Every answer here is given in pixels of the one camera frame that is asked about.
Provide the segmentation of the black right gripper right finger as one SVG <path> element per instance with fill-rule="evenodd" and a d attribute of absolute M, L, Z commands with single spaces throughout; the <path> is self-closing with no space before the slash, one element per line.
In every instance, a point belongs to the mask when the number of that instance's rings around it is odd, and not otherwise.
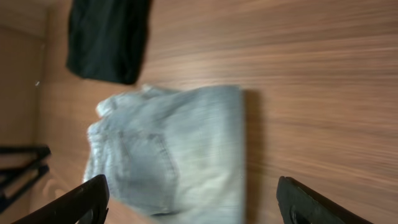
<path fill-rule="evenodd" d="M 276 197 L 285 224 L 371 224 L 291 177 L 279 178 Z"/>

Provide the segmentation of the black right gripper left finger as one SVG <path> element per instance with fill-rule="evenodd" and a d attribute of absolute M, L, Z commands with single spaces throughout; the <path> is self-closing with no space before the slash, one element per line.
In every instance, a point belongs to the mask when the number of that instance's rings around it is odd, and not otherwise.
<path fill-rule="evenodd" d="M 100 174 L 12 224 L 104 224 L 108 202 L 108 183 Z"/>

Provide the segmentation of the light blue denim shorts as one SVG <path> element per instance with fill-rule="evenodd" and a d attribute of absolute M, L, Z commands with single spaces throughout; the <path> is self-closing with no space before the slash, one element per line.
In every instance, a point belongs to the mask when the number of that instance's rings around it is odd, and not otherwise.
<path fill-rule="evenodd" d="M 97 105 L 84 180 L 103 174 L 112 198 L 156 223 L 242 223 L 243 91 L 145 85 Z"/>

